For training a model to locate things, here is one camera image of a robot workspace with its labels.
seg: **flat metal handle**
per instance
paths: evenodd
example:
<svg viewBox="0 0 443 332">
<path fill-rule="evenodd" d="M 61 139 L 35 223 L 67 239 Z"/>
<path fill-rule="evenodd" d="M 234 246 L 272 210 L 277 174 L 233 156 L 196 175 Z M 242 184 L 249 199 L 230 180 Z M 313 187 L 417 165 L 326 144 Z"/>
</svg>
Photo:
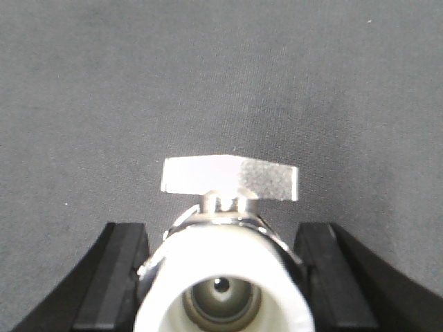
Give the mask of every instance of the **flat metal handle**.
<svg viewBox="0 0 443 332">
<path fill-rule="evenodd" d="M 298 168 L 231 155 L 166 158 L 161 190 L 173 194 L 224 196 L 245 192 L 248 199 L 297 201 Z"/>
</svg>

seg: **gray fabric background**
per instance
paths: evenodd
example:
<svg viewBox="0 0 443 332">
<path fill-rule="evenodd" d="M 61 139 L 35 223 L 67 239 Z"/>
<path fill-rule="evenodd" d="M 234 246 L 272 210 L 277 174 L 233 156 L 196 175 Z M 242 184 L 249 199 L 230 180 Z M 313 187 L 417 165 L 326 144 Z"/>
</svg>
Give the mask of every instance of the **gray fabric background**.
<svg viewBox="0 0 443 332">
<path fill-rule="evenodd" d="M 442 105 L 439 0 L 2 1 L 0 330 L 107 221 L 158 246 L 166 156 L 299 166 L 286 241 L 338 222 L 443 295 Z"/>
</svg>

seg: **black holder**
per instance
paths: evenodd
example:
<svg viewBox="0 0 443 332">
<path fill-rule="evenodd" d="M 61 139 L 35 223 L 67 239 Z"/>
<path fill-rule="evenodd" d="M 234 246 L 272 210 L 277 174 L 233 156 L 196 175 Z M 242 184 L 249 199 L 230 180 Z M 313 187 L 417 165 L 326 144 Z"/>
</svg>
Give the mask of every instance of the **black holder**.
<svg viewBox="0 0 443 332">
<path fill-rule="evenodd" d="M 443 299 L 333 223 L 302 223 L 294 251 L 317 332 L 442 332 Z M 108 223 L 82 261 L 12 332 L 130 332 L 143 224 Z"/>
</svg>

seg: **gray backdrop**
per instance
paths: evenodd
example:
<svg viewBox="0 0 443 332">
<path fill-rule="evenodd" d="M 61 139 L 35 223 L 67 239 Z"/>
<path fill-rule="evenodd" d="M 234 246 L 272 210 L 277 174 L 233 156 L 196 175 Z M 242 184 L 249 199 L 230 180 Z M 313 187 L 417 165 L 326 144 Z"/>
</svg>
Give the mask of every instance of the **gray backdrop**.
<svg viewBox="0 0 443 332">
<path fill-rule="evenodd" d="M 196 198 L 166 156 L 300 167 L 282 237 L 335 221 L 443 295 L 441 1 L 0 3 L 0 330 L 107 221 L 152 248 Z"/>
</svg>

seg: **textured handle grip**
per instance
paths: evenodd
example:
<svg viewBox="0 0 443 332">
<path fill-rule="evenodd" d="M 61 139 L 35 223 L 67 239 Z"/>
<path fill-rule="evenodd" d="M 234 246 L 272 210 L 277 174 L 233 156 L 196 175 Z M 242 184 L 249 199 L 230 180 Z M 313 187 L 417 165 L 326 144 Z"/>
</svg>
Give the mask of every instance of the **textured handle grip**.
<svg viewBox="0 0 443 332">
<path fill-rule="evenodd" d="M 209 191 L 246 190 L 254 199 L 297 201 L 298 169 L 294 166 L 231 155 L 166 158 L 161 190 L 204 195 Z"/>
</svg>

